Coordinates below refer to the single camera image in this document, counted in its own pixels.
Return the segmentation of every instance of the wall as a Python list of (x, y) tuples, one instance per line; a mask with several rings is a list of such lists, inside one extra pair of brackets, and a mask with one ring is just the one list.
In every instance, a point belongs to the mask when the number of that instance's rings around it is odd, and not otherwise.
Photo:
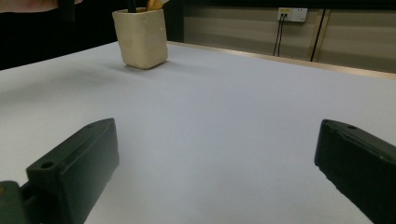
[(332, 10), (318, 62), (396, 73), (396, 12)]
[[(277, 8), (185, 7), (184, 15), (186, 43), (273, 54)], [(305, 23), (285, 22), (280, 56), (309, 61), (320, 17), (310, 8)], [(318, 62), (396, 73), (396, 11), (332, 10), (322, 28)]]

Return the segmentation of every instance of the power socket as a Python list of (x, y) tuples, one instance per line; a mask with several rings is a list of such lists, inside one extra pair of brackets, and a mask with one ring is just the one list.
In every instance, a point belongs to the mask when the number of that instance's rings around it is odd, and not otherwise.
[(277, 11), (277, 20), (280, 21), (281, 16), (286, 15), (283, 21), (291, 21), (292, 10), (293, 10), (292, 7), (280, 7), (279, 10)]
[(286, 15), (283, 21), (305, 22), (308, 8), (280, 7), (277, 11), (277, 20), (280, 21), (282, 15)]
[(308, 8), (294, 8), (291, 11), (290, 20), (305, 22), (307, 12), (308, 12)]

